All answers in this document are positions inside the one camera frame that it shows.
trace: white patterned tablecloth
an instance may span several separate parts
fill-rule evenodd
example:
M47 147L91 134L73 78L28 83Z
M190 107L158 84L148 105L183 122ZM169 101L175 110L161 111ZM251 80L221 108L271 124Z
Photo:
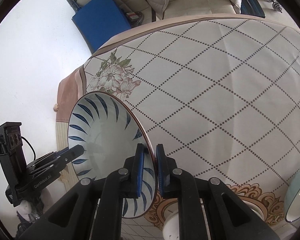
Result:
M178 167L220 178L269 225L283 219L300 170L299 32L262 20L205 20L146 34L83 68L86 92L124 101ZM151 226L162 228L159 202L141 222L124 220L122 236L162 238Z

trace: black device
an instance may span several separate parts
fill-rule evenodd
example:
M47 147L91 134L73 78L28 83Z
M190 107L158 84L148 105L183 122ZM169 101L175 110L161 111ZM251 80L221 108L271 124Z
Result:
M83 147L77 145L51 152L27 165L20 126L21 122L6 122L0 126L0 164L9 184L5 194L14 207L22 200L39 203L41 191L60 177L67 163L84 152Z
M143 144L107 178L81 179L19 240L119 240L123 198L140 197ZM159 190L178 198L180 240L279 240L276 233L218 178L194 178L156 148ZM201 202L203 200L207 222Z

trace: black cable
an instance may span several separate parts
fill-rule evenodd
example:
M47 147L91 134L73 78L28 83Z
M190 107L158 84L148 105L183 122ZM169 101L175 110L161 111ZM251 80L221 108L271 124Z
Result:
M33 160L35 160L35 152L34 152L34 149L32 148L32 146L31 146L31 144L28 142L28 140L26 139L26 138L24 138L23 136L21 136L21 138L23 139L23 140L25 140L26 141L26 143L30 146L30 148L31 148L31 150L33 151L33 155L34 155L34 159Z

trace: white plate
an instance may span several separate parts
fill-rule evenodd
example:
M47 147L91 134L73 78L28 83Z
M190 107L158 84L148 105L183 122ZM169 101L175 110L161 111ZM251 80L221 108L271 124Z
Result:
M145 214L157 191L154 155L150 141L137 118L116 97L106 92L91 92L79 99L72 110L68 127L69 148L80 144L85 152L72 161L78 179L101 179L123 167L134 156L138 143L145 153L141 197L124 199L124 218Z

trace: metal bolt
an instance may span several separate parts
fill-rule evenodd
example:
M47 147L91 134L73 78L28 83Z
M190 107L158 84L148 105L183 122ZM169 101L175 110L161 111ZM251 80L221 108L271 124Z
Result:
M172 172L173 172L173 174L180 175L182 173L182 169L176 168L176 169L173 169Z
M91 180L89 178L83 178L80 180L81 185L89 185Z
M210 182L213 185L219 185L220 184L220 179L218 179L218 178L211 178Z
M121 175L126 175L126 174L128 174L129 171L126 168L121 168L120 170L118 170L118 172Z

